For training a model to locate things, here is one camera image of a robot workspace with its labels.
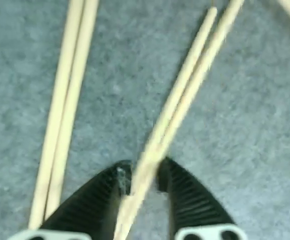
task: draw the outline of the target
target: black rubber grip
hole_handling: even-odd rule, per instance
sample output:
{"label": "black rubber grip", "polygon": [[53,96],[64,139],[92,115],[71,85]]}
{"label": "black rubber grip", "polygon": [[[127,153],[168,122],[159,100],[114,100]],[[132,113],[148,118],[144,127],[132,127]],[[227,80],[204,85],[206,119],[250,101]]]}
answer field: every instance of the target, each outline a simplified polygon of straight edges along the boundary
{"label": "black rubber grip", "polygon": [[70,196],[41,229],[80,232],[113,240],[122,195],[131,190],[131,161],[103,170]]}
{"label": "black rubber grip", "polygon": [[157,183],[159,191],[168,193],[169,239],[185,227],[234,224],[215,197],[172,159],[161,163]]}

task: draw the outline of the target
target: metal bracket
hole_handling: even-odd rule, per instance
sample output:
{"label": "metal bracket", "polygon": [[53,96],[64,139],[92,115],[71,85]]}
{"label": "metal bracket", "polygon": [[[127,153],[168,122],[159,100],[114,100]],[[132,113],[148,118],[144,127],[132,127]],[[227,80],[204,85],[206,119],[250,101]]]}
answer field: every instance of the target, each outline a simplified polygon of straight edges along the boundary
{"label": "metal bracket", "polygon": [[55,230],[24,230],[7,240],[92,240],[86,233]]}
{"label": "metal bracket", "polygon": [[184,227],[175,240],[248,240],[246,233],[234,224]]}

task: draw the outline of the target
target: bolt hole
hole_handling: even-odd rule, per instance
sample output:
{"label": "bolt hole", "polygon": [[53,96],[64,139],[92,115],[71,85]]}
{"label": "bolt hole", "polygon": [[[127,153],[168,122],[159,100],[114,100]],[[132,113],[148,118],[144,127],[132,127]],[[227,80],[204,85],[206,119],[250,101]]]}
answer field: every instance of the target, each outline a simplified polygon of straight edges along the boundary
{"label": "bolt hole", "polygon": [[203,239],[195,234],[187,234],[183,240],[203,240]]}
{"label": "bolt hole", "polygon": [[30,238],[29,240],[44,240],[44,238],[41,236],[35,236],[35,237]]}
{"label": "bolt hole", "polygon": [[233,231],[223,231],[221,233],[222,240],[240,240],[239,236]]}

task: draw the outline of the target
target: carpet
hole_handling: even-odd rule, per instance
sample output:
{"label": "carpet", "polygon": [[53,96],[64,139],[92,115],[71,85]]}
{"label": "carpet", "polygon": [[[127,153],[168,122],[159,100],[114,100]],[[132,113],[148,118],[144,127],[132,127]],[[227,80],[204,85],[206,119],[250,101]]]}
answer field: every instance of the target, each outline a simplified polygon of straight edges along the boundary
{"label": "carpet", "polygon": [[[210,4],[100,1],[63,200],[137,159]],[[0,0],[0,240],[28,223],[66,12],[63,0]],[[249,239],[290,239],[290,19],[274,0],[245,1],[169,155]],[[165,239],[167,227],[153,189],[131,239]]]}

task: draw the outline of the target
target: gray carpet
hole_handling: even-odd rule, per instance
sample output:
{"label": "gray carpet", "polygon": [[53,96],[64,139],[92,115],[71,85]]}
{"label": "gray carpet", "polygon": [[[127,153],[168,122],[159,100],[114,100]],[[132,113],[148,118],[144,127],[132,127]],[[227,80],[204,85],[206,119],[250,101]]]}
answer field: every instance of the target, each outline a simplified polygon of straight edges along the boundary
{"label": "gray carpet", "polygon": [[[137,158],[209,5],[101,0],[64,199]],[[66,11],[63,0],[0,0],[0,240],[27,226]],[[251,240],[290,240],[290,19],[275,1],[245,1],[170,156]],[[166,239],[166,201],[148,195],[131,239]]]}

